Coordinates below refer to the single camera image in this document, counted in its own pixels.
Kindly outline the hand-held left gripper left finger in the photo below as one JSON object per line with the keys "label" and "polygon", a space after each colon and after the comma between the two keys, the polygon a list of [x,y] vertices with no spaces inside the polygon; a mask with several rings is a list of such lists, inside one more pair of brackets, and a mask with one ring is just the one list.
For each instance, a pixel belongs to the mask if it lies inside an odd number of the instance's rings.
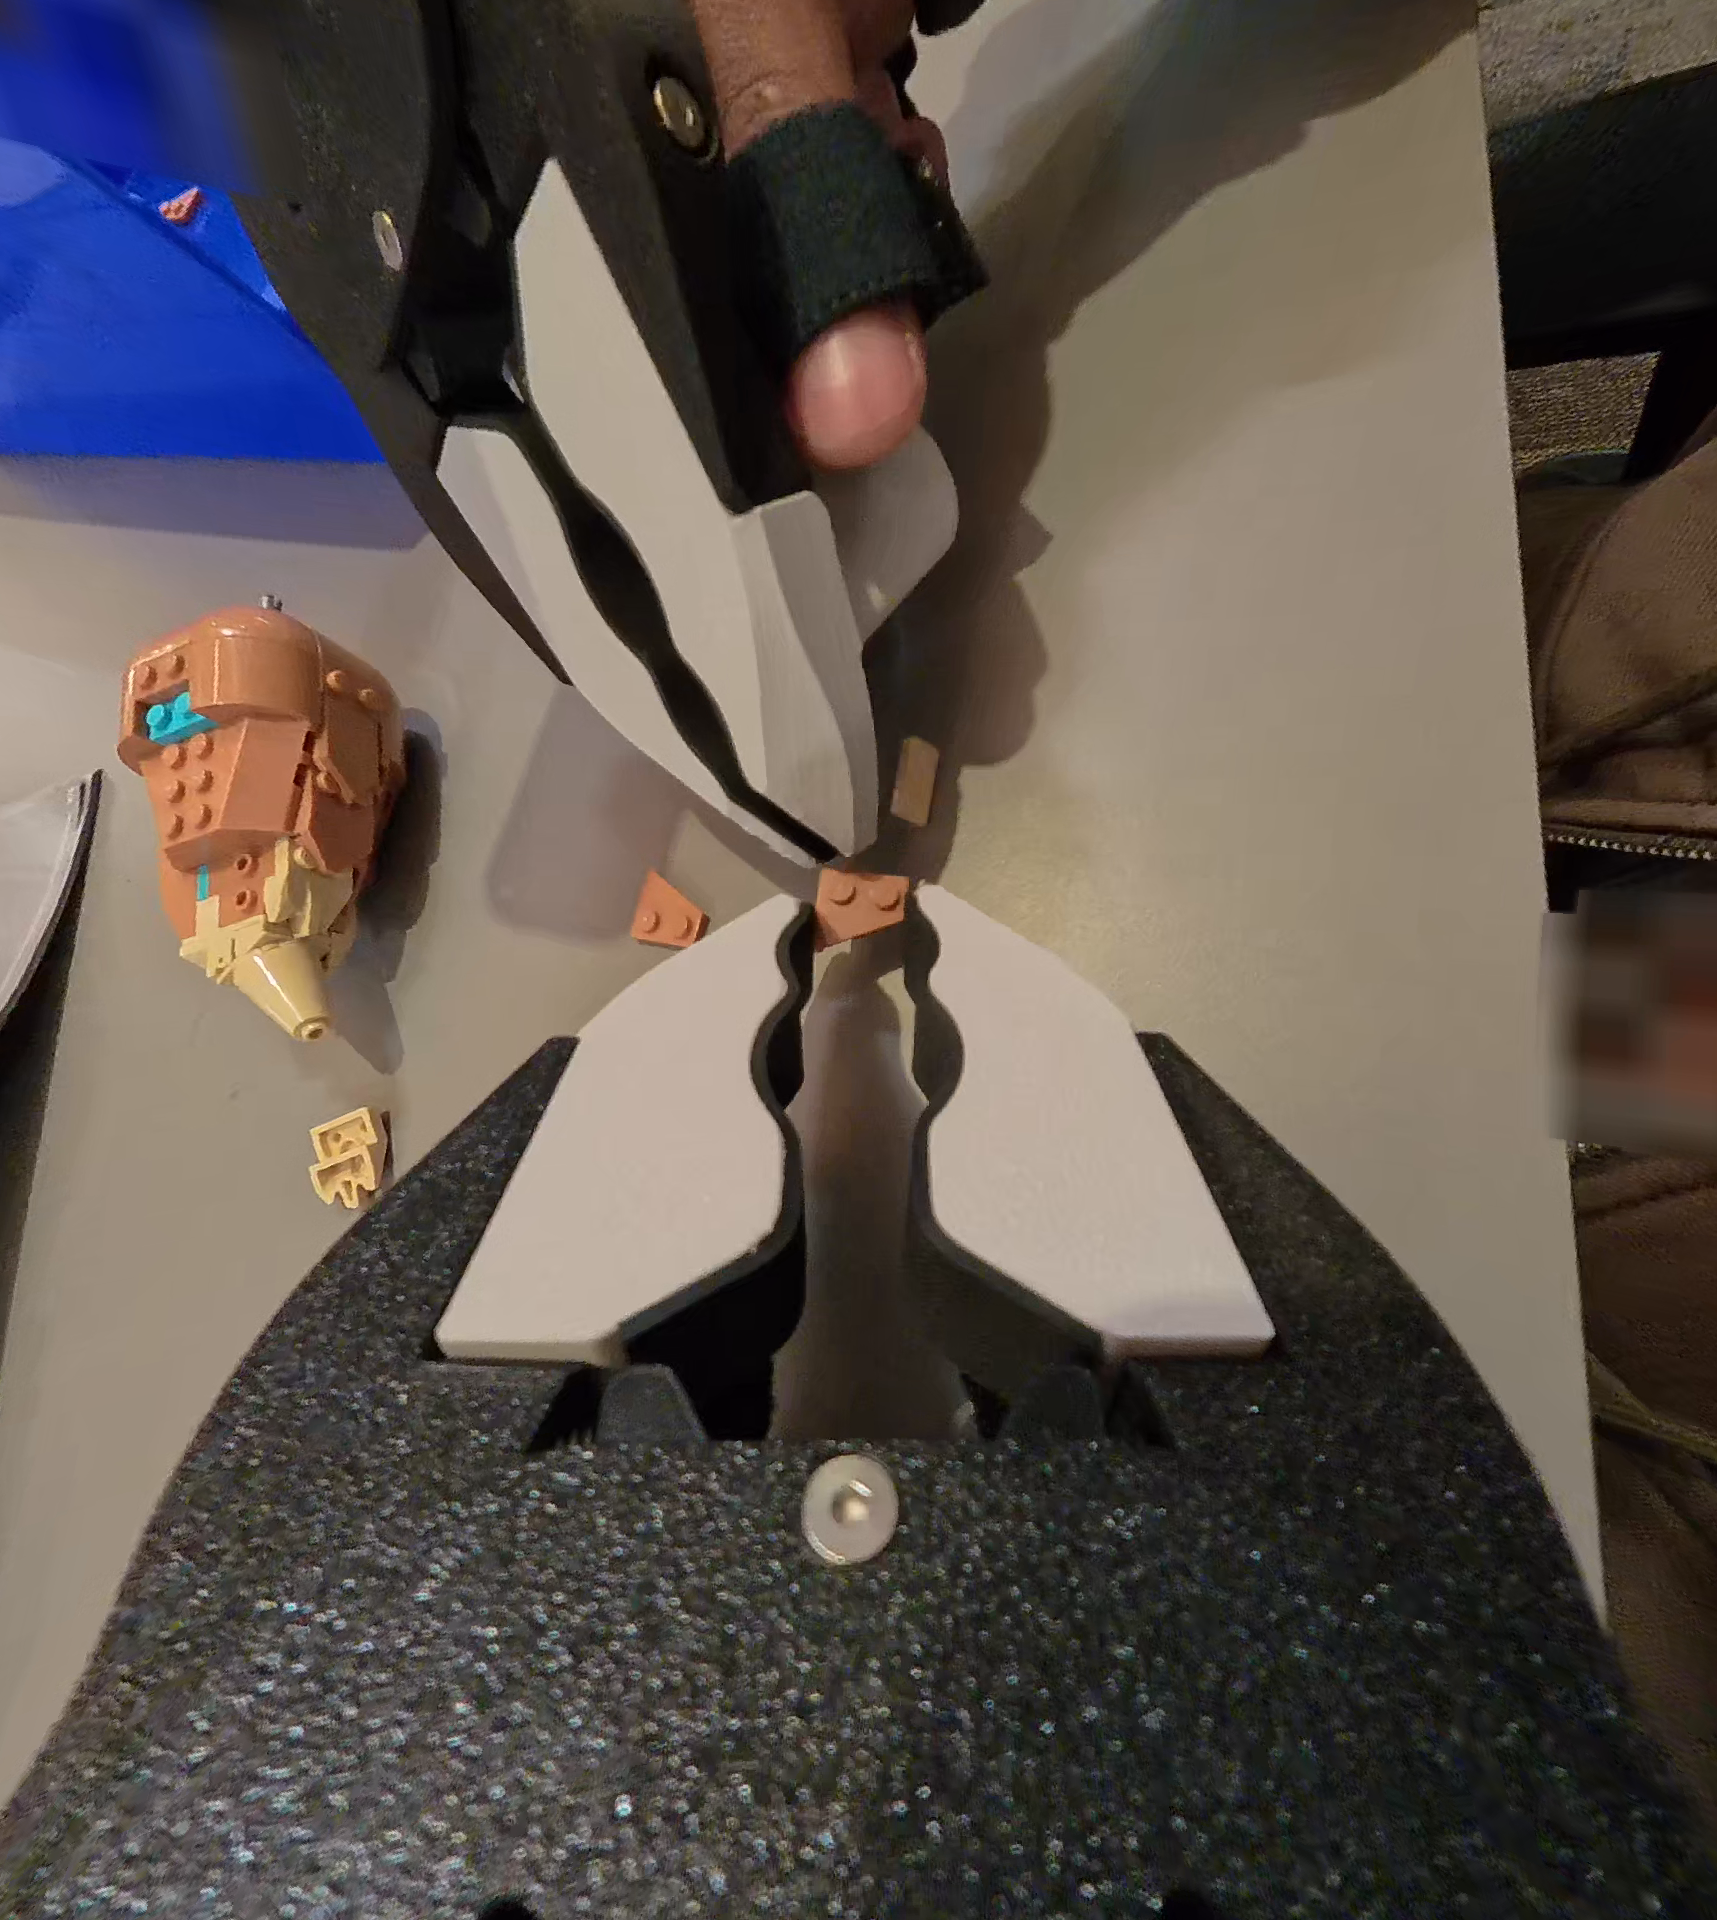
{"label": "hand-held left gripper left finger", "polygon": [[811,947],[762,898],[579,1035],[438,1357],[755,1368],[801,1332]]}

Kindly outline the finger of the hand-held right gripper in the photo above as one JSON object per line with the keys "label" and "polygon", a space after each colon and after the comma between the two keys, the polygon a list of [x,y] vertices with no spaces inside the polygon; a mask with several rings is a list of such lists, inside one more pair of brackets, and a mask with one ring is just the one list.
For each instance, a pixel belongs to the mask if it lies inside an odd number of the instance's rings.
{"label": "finger of the hand-held right gripper", "polygon": [[723,510],[557,158],[512,233],[528,388],[612,514],[762,801],[829,854],[876,831],[859,638],[823,500]]}
{"label": "finger of the hand-held right gripper", "polygon": [[641,617],[648,638],[634,646],[610,600],[583,584],[579,531],[599,517],[596,510],[557,514],[547,474],[505,422],[452,422],[438,449],[438,490],[459,500],[465,527],[484,539],[486,561],[512,589],[522,617],[538,630],[557,678],[625,736],[654,766],[690,787],[703,804],[764,838],[792,864],[829,864],[829,843],[764,804],[723,736],[723,718],[703,687],[683,687],[683,711],[663,703],[661,678],[680,678],[683,659],[663,631],[654,584],[634,576],[612,589],[624,617]]}

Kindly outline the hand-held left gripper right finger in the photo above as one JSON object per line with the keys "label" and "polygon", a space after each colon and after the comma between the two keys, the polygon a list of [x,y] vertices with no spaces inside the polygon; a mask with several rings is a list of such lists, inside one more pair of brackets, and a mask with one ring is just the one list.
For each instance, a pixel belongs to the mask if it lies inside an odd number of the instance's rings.
{"label": "hand-held left gripper right finger", "polygon": [[951,888],[905,915],[905,1237],[951,1360],[1270,1357],[1272,1319],[1132,1021]]}

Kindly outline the person's right hand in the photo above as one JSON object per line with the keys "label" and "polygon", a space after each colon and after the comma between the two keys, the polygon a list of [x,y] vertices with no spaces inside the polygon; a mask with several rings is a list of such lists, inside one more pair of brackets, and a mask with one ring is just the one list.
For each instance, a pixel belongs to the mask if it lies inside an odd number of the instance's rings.
{"label": "person's right hand", "polygon": [[[807,106],[866,106],[896,155],[938,175],[945,130],[905,115],[896,57],[912,42],[912,0],[696,0],[690,7],[723,155],[745,155]],[[912,302],[866,302],[801,346],[787,417],[818,472],[866,472],[896,456],[923,415],[923,325]]]}

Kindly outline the tan brick assembly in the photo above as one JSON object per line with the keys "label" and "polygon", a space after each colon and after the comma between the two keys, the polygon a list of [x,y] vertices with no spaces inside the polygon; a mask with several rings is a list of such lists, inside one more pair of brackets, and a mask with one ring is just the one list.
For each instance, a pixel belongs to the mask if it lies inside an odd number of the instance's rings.
{"label": "tan brick assembly", "polygon": [[389,1106],[351,1106],[308,1130],[308,1191],[331,1212],[370,1212],[390,1164]]}

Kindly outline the orange toy brick model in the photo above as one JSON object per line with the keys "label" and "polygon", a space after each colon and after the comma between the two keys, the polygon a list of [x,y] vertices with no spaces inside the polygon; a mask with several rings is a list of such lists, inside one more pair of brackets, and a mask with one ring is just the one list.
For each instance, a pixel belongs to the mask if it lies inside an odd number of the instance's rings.
{"label": "orange toy brick model", "polygon": [[276,600],[217,606],[130,659],[113,762],[178,954],[320,1044],[404,792],[390,687]]}

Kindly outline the blue plastic bin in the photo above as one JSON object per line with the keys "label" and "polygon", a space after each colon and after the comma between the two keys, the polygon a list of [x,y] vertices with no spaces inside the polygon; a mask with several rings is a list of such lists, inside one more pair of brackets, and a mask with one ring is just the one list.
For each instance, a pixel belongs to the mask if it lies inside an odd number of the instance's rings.
{"label": "blue plastic bin", "polygon": [[[247,193],[291,162],[276,7],[0,7],[0,456],[382,460]],[[158,223],[182,184],[191,226]]]}

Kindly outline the person's brown jacket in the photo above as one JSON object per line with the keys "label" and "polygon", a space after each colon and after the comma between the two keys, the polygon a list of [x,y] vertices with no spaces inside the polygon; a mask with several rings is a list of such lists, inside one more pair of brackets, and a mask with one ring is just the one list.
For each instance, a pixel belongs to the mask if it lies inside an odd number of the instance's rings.
{"label": "person's brown jacket", "polygon": [[1534,472],[1522,572],[1612,1613],[1717,1837],[1717,401]]}

